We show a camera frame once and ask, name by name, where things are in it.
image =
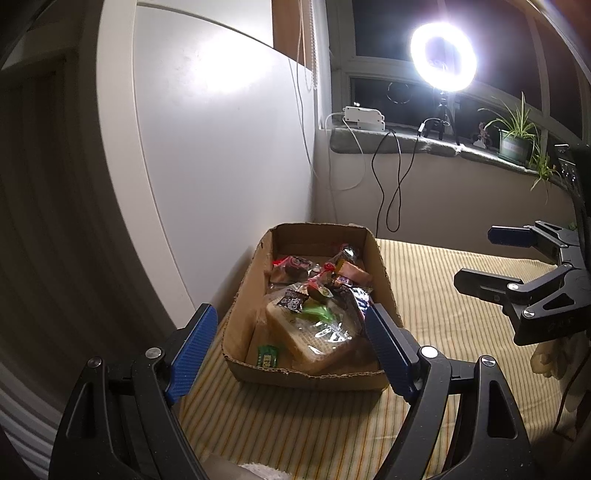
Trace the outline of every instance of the white power strip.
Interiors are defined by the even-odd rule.
[[[386,130],[384,116],[379,110],[372,108],[346,106],[345,122],[356,122],[361,130],[373,130],[377,132],[383,132]]]

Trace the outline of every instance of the window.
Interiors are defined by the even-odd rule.
[[[503,104],[514,108],[524,92],[532,107],[530,120],[544,139],[551,134],[561,142],[580,142],[587,109],[580,106],[579,67],[526,2],[328,0],[327,6],[335,111],[357,102],[379,109],[390,124],[411,127],[433,116],[439,93],[417,74],[410,40],[419,25],[447,20],[466,33],[478,58],[475,81],[449,96],[458,136],[474,140],[479,123],[494,115],[480,108],[506,115]],[[455,49],[444,42],[433,41],[427,50],[431,59],[443,56],[448,68],[458,66]],[[498,146],[497,129],[489,134],[493,147]]]
[[[550,82],[550,115],[581,137],[581,97],[574,58],[556,32],[543,25],[538,31]]]
[[[410,61],[410,37],[437,21],[436,0],[353,0],[357,55]]]
[[[540,74],[525,14],[504,0],[445,0],[450,22],[471,40],[476,80],[542,108]]]
[[[435,113],[439,104],[435,93],[425,85],[351,78],[352,101],[364,108],[376,108],[392,124],[418,128]]]

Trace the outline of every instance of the ring light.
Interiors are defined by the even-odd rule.
[[[457,48],[462,68],[460,73],[438,69],[429,63],[427,43],[434,38],[442,38]],[[419,75],[427,83],[445,92],[466,88],[476,74],[476,54],[470,40],[461,30],[448,23],[429,23],[416,29],[410,42],[410,53]]]

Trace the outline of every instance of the green flower pot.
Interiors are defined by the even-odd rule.
[[[499,156],[506,161],[526,167],[534,151],[534,143],[525,138],[513,137],[505,130],[500,130],[501,147]]]

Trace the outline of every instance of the small figurine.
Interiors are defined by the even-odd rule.
[[[476,140],[473,145],[475,147],[486,148],[487,145],[491,144],[491,136],[486,131],[484,122],[480,122],[478,124],[478,130],[480,130],[480,133],[478,134],[478,140]]]

